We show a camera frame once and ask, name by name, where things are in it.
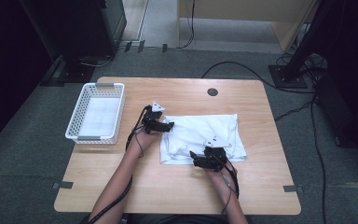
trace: person's right arm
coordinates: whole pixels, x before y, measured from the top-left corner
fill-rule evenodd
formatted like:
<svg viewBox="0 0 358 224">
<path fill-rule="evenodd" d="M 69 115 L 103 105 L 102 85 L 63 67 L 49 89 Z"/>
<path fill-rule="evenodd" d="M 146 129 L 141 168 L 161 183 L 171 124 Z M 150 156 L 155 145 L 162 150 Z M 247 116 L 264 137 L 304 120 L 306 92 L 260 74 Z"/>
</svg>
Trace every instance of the person's right arm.
<svg viewBox="0 0 358 224">
<path fill-rule="evenodd" d="M 232 165 L 228 162 L 226 164 L 230 170 L 234 170 Z M 223 203 L 223 206 L 227 205 L 227 218 L 230 224 L 247 224 L 248 221 L 245 218 L 245 215 L 242 212 L 240 202 L 237 199 L 237 196 L 234 192 L 231 191 L 230 187 L 227 185 L 223 175 L 227 178 L 230 183 L 230 186 L 235 189 L 234 181 L 231 178 L 228 170 L 222 169 L 222 173 L 215 172 L 210 169 L 204 169 L 207 176 L 211 179 L 214 189 L 220 197 L 220 200 Z"/>
</svg>

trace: folded white towel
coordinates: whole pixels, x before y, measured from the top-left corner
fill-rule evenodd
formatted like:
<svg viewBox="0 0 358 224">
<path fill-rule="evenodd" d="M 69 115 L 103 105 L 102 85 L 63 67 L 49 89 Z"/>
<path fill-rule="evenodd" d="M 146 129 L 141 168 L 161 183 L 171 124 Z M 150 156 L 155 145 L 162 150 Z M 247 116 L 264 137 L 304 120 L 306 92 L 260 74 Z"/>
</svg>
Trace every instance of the folded white towel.
<svg viewBox="0 0 358 224">
<path fill-rule="evenodd" d="M 238 116 L 165 116 L 163 122 L 175 122 L 160 142 L 160 162 L 163 164 L 193 164 L 189 151 L 203 155 L 204 142 L 216 138 L 231 144 L 224 147 L 230 161 L 244 161 L 245 147 L 238 133 Z"/>
</svg>

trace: person's arm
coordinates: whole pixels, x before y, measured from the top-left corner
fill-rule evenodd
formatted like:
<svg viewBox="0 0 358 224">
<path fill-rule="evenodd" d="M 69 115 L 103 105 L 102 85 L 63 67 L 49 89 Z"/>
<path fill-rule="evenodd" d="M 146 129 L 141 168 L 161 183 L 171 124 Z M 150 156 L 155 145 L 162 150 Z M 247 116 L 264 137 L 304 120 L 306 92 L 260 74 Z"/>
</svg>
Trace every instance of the person's arm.
<svg viewBox="0 0 358 224">
<path fill-rule="evenodd" d="M 229 162 L 226 164 L 226 167 L 228 167 L 231 171 L 234 170 L 234 167 L 232 167 Z M 222 169 L 222 173 L 215 172 L 210 169 L 204 170 L 207 176 L 211 179 L 214 189 L 219 195 L 223 206 L 227 206 L 226 211 L 228 222 L 230 224 L 247 224 L 248 221 L 246 220 L 245 215 L 242 212 L 240 202 L 238 201 L 235 193 L 232 192 L 232 190 L 230 189 L 233 188 L 235 190 L 235 184 L 228 170 Z M 230 187 L 227 185 L 225 178 L 222 174 L 226 177 L 226 180 L 229 182 Z"/>
<path fill-rule="evenodd" d="M 144 129 L 132 137 L 120 165 L 92 208 L 89 221 L 122 194 L 130 182 L 131 175 L 135 170 L 139 157 L 143 155 L 143 150 L 147 149 L 150 144 L 159 137 L 161 137 L 161 133 L 147 134 Z M 101 216 L 96 223 L 118 223 L 122 217 L 126 202 L 127 196 Z"/>
</svg>

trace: gray carpet floor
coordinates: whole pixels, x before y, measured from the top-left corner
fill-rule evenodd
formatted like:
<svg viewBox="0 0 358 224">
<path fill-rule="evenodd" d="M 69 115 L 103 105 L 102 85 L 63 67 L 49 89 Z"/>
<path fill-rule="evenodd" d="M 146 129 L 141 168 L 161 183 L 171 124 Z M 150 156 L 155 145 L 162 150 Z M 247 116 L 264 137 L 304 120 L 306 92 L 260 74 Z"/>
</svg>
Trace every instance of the gray carpet floor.
<svg viewBox="0 0 358 224">
<path fill-rule="evenodd" d="M 223 61 L 243 63 L 271 82 L 268 65 L 280 54 L 212 50 L 121 50 L 115 59 L 95 70 L 99 77 L 201 77 Z M 236 64 L 222 64 L 205 78 L 257 79 Z M 82 84 L 36 87 L 0 134 L 0 223 L 78 223 L 84 213 L 54 210 L 57 190 L 74 143 L 64 133 Z M 277 91 L 265 85 L 274 117 L 301 107 L 311 94 Z M 358 223 L 358 148 L 337 147 L 328 118 L 314 106 L 318 144 L 326 171 L 327 223 Z M 253 223 L 323 223 L 323 175 L 318 158 L 310 108 L 276 122 L 302 211 L 297 216 L 252 216 Z"/>
</svg>

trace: white fabric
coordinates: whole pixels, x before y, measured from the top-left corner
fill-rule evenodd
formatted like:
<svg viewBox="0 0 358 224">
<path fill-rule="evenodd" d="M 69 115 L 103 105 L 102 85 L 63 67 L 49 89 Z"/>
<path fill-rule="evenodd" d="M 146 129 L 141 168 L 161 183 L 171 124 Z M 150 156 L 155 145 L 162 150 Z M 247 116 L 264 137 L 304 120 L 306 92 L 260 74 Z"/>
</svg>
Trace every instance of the white fabric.
<svg viewBox="0 0 358 224">
<path fill-rule="evenodd" d="M 160 142 L 162 164 L 193 164 L 189 151 L 203 155 L 205 141 L 214 138 L 231 144 L 225 147 L 230 161 L 244 161 L 245 147 L 238 133 L 238 116 L 165 116 L 163 122 L 175 122 L 169 133 L 164 133 Z"/>
</svg>

